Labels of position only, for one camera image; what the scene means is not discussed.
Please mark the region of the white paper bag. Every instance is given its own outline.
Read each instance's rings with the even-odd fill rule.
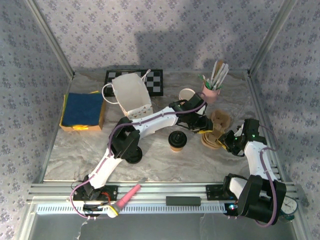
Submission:
[[[136,73],[128,73],[116,77],[112,83],[108,83],[102,88],[102,95],[104,88],[108,85],[112,86],[114,96],[117,102],[110,102],[110,104],[119,104],[125,116],[130,120],[142,118],[154,113],[151,99],[145,85],[146,74],[140,78]]]

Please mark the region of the table surface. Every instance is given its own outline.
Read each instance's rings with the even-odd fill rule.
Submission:
[[[157,112],[177,101],[180,90],[201,90],[198,73],[164,72],[164,96],[151,98],[153,111]],[[90,93],[101,90],[104,73],[76,73],[70,93]],[[255,118],[252,97],[247,83],[230,75],[223,82],[223,89],[214,104],[209,104],[206,114],[222,109],[230,114],[230,129],[236,130],[244,119]],[[106,104],[102,131],[65,132],[58,130],[44,181],[82,180],[91,173],[104,155],[108,137],[124,115],[118,105]],[[171,132],[182,130],[187,144],[181,152],[173,152],[168,144]],[[139,141],[143,158],[138,164],[122,161],[109,177],[109,181],[139,181],[147,178],[157,182],[222,182],[229,173],[249,177],[246,157],[236,157],[223,148],[210,149],[201,143],[201,134],[194,134],[179,126],[158,130]]]

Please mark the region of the pink handle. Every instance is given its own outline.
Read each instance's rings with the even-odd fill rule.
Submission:
[[[136,194],[136,192],[140,190],[140,188],[141,188],[140,184],[135,185],[126,195],[124,195],[115,204],[122,209],[127,204],[127,202],[129,202],[130,199]]]

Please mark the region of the checkered board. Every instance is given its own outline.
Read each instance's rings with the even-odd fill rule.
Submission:
[[[139,77],[143,77],[147,70],[110,70],[106,71],[104,85],[112,83],[112,80],[123,74],[136,73]],[[152,69],[151,72],[145,78],[144,81],[146,89],[149,92],[150,97],[163,96],[164,95],[164,74],[161,69]],[[111,85],[106,86],[104,89],[105,97],[115,96]]]

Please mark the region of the paper bag handle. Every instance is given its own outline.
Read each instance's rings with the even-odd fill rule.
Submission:
[[[145,75],[143,75],[143,77],[141,78],[141,80],[142,80],[143,82],[145,82],[146,77],[147,77],[148,73],[150,73],[150,72],[151,72],[151,69],[148,69],[148,71],[146,71]]]
[[[108,85],[111,85],[113,92],[115,92],[115,89],[114,89],[113,84],[112,84],[112,83],[107,83],[106,85],[103,86],[102,91],[101,91],[101,92],[102,92],[102,97],[103,97],[103,99],[104,99],[105,101],[107,101],[108,103],[110,103],[110,104],[119,104],[119,102],[111,102],[111,101],[108,101],[108,100],[106,99],[106,97],[105,97],[105,95],[104,95],[104,89],[105,89],[105,87],[108,86]]]

